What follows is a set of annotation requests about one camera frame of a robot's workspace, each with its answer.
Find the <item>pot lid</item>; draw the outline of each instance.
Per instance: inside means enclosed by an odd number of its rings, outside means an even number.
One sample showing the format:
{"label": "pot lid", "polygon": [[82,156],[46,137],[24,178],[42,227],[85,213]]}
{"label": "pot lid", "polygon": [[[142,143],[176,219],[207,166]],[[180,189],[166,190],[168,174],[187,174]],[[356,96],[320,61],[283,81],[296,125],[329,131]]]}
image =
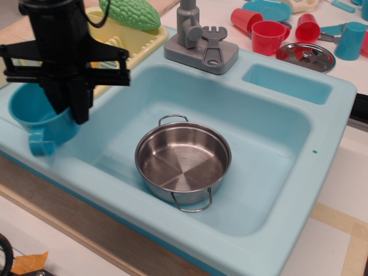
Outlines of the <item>pot lid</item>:
{"label": "pot lid", "polygon": [[326,73],[336,63],[334,55],[325,48],[307,43],[291,43],[281,47],[276,58],[317,72]]}

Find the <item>green toy vegetable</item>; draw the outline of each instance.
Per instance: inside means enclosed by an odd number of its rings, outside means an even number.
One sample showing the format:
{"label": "green toy vegetable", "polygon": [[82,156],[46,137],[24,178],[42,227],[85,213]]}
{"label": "green toy vegetable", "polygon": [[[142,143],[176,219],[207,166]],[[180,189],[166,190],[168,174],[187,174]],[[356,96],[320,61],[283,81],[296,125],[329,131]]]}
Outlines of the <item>green toy vegetable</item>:
{"label": "green toy vegetable", "polygon": [[[103,11],[107,4],[108,0],[99,0]],[[154,30],[161,26],[159,13],[146,0],[111,0],[109,17],[137,30]]]}

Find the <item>red cup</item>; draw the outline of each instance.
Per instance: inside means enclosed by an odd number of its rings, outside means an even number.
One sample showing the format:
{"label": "red cup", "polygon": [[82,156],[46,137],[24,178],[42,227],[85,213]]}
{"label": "red cup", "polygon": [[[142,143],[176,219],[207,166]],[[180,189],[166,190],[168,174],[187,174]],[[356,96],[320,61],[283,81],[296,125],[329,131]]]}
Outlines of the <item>red cup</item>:
{"label": "red cup", "polygon": [[263,20],[263,15],[251,10],[235,9],[230,19],[231,23],[248,35],[253,24]]}
{"label": "red cup", "polygon": [[366,34],[364,35],[362,54],[368,56],[368,28],[366,29]]}
{"label": "red cup", "polygon": [[298,27],[295,31],[295,37],[299,42],[312,43],[320,36],[321,28],[312,14],[306,13],[299,17]]}
{"label": "red cup", "polygon": [[290,29],[276,21],[259,21],[252,26],[252,47],[256,53],[272,56],[290,35]]}

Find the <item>stainless steel pot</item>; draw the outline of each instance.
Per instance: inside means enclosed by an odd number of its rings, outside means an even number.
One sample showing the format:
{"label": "stainless steel pot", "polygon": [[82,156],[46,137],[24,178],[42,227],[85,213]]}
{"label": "stainless steel pot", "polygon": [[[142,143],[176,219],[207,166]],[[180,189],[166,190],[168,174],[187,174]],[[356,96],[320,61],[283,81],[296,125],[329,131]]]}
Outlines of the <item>stainless steel pot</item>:
{"label": "stainless steel pot", "polygon": [[[173,116],[182,117],[185,122],[161,125],[162,120]],[[212,205],[212,194],[230,167],[231,150],[215,130],[172,114],[162,117],[158,127],[140,140],[135,162],[154,195],[175,203],[181,211],[199,212]],[[181,207],[206,198],[209,203],[201,209]]]}

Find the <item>blue cup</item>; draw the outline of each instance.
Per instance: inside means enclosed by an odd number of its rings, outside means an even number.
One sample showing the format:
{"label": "blue cup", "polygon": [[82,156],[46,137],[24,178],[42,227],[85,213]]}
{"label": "blue cup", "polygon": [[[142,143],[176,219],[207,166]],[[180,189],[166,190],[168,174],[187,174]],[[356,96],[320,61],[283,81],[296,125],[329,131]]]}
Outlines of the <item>blue cup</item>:
{"label": "blue cup", "polygon": [[362,18],[368,20],[368,0],[362,0]]}
{"label": "blue cup", "polygon": [[359,22],[349,22],[336,46],[335,55],[343,60],[356,60],[361,53],[366,25]]}
{"label": "blue cup", "polygon": [[72,139],[81,127],[70,108],[56,114],[37,83],[27,83],[13,94],[9,112],[29,132],[29,148],[34,156],[53,155],[55,148]]}

